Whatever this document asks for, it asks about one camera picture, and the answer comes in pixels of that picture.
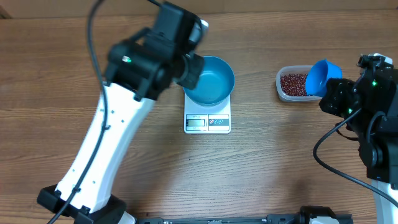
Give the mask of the blue plastic measuring scoop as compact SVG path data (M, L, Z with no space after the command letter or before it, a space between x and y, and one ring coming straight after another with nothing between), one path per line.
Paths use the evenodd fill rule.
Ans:
M308 95L324 97L326 83L331 78L342 78L341 68L327 59L318 61L310 69L305 82L305 91Z

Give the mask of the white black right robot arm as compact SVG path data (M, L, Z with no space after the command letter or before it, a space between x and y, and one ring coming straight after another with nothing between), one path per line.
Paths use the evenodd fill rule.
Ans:
M327 170L373 192L378 223L397 223L397 69L380 54L362 55L357 65L363 71L356 81L331 78L326 83L319 106L342 121L322 139L343 125L354 132L359 157L371 182L329 166L316 149L313 156Z

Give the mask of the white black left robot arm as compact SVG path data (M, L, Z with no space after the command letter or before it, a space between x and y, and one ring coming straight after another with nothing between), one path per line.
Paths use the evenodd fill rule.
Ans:
M75 223L135 223L126 203L111 191L127 149L159 95L176 83L192 90L204 67L195 53L208 23L171 2L158 3L152 27L114 44L105 70L93 45L97 1L87 22L87 44L101 94L90 128L63 179L43 188L37 202L53 219L72 217Z

